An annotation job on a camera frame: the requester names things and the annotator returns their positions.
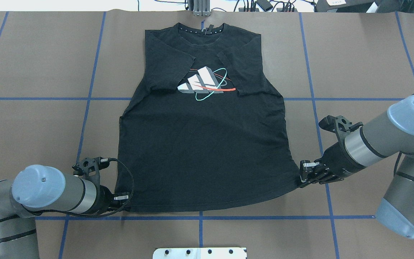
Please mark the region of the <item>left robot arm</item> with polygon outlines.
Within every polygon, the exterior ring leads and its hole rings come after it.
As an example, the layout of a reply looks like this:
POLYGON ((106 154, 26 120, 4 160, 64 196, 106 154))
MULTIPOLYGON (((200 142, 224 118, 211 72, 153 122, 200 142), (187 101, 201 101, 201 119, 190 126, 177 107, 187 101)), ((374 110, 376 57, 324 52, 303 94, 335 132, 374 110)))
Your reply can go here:
POLYGON ((34 164, 13 180, 0 181, 0 259, 39 259, 36 216, 64 213, 106 217, 123 210, 131 193, 113 194, 100 185, 100 166, 82 162, 66 175, 34 164))

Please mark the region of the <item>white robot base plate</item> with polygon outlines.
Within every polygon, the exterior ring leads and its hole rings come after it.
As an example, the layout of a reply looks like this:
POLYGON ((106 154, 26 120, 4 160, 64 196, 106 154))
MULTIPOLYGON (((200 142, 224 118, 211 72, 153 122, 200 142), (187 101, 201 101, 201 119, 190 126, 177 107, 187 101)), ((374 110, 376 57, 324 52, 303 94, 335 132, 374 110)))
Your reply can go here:
POLYGON ((153 252, 153 259, 247 259, 244 247, 179 247, 161 248, 153 252))

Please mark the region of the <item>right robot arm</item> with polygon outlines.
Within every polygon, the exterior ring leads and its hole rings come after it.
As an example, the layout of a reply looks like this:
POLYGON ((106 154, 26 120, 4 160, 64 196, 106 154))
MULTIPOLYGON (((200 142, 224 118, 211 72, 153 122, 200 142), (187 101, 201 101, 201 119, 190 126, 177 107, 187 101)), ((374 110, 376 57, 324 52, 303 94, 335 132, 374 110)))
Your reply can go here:
POLYGON ((342 181, 385 158, 403 156, 396 161, 375 218, 396 234, 414 239, 414 95, 366 124, 326 116, 319 127, 335 133, 338 141, 314 162, 300 162, 298 187, 342 181))

